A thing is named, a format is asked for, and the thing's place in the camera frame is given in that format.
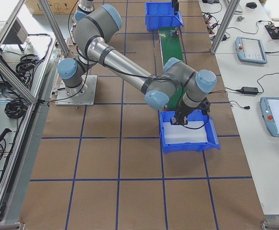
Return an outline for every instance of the white table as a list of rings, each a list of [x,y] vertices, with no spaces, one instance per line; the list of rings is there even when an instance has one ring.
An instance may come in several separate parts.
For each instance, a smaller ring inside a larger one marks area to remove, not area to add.
[[[268,21],[269,18],[258,0],[258,7],[249,9],[245,3],[249,0],[241,0],[244,8],[242,22],[237,22],[235,15],[229,26],[238,27],[247,32],[256,31],[256,22]],[[223,3],[223,10],[214,16],[221,21],[227,5]],[[220,9],[219,4],[200,4],[202,11],[215,12]],[[221,71],[221,76],[226,87],[240,89],[243,86],[261,88],[256,80],[264,74],[279,72],[279,53],[268,55],[268,63],[258,65],[240,62],[234,47],[237,36],[259,38],[262,40],[265,51],[279,51],[279,41],[271,41],[264,24],[259,23],[259,31],[256,35],[244,34],[235,29],[227,30],[231,39],[221,42],[216,52],[216,59]],[[242,106],[250,106],[250,110],[244,110],[233,104],[232,111],[241,136],[248,164],[256,185],[257,193],[265,215],[279,215],[279,138],[272,137],[268,132],[262,118],[260,98],[262,96],[279,97],[279,74],[266,76],[260,83],[265,92],[262,95],[246,96],[240,93],[229,92],[229,100],[235,100]]]

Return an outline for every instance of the tiled floor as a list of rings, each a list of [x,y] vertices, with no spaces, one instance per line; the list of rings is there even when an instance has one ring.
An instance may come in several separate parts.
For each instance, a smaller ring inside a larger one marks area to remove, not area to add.
[[[141,0],[113,2],[123,28],[109,43],[162,73]],[[199,4],[180,1],[185,62],[217,74]],[[163,154],[158,112],[100,65],[95,105],[50,107],[21,221],[28,230],[259,230],[264,215],[225,93],[211,94],[221,150]]]

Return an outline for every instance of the blue plastic bin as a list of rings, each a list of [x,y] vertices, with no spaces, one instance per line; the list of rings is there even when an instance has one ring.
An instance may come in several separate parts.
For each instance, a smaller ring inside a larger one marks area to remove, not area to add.
[[[174,15],[171,2],[146,2],[147,30],[157,30],[159,27],[184,26],[181,13]]]
[[[179,143],[179,144],[166,144],[165,137],[164,137],[164,125],[163,122],[170,122],[170,118],[174,116],[174,111],[170,112],[160,112],[159,114],[159,122],[160,122],[160,138],[162,140],[162,149],[163,152],[173,152],[173,151],[202,151],[202,150],[209,150],[212,148],[221,149],[220,144],[218,142],[218,138],[216,135],[213,119],[210,116],[209,121],[204,126],[206,133],[207,133],[207,142],[197,142],[197,143]],[[203,116],[201,110],[195,110],[192,112],[188,117],[188,121],[206,121],[207,116]]]

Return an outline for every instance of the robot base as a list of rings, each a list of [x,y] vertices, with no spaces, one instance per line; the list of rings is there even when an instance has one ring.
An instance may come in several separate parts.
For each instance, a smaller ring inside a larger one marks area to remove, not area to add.
[[[85,80],[86,75],[82,75],[83,81]],[[85,86],[83,87],[83,92],[78,93],[77,95],[70,97],[65,90],[58,92],[57,100],[61,100],[67,97],[68,99],[62,101],[56,101],[57,106],[78,106],[78,105],[93,105],[95,100],[96,86],[97,86],[97,75],[87,75]],[[61,82],[61,88],[65,87],[64,82]]]

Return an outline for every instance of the blue joint cap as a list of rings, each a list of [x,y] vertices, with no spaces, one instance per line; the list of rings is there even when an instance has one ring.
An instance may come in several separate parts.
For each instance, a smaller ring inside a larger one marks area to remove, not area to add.
[[[163,109],[169,102],[169,97],[161,91],[151,90],[146,92],[145,101],[153,109]]]
[[[196,74],[196,84],[205,93],[211,92],[216,82],[216,76],[210,70],[202,69]]]
[[[119,15],[118,11],[114,8],[114,6],[112,6],[110,4],[104,4],[101,7],[104,8],[110,14],[110,16],[116,22],[118,30],[120,30],[122,27],[122,21],[121,21],[121,17]]]
[[[82,11],[76,11],[74,13],[74,18],[77,20],[77,22],[79,22],[82,18],[85,18],[86,16],[87,14]]]
[[[58,74],[62,79],[69,79],[76,73],[77,68],[77,62],[72,58],[67,58],[58,64]]]
[[[171,57],[170,59],[168,59],[168,61],[166,62],[166,64],[163,67],[163,73],[166,73],[171,66],[173,66],[174,64],[176,64],[176,63],[178,63],[180,61],[181,60],[179,60],[179,59],[177,59],[175,57]]]

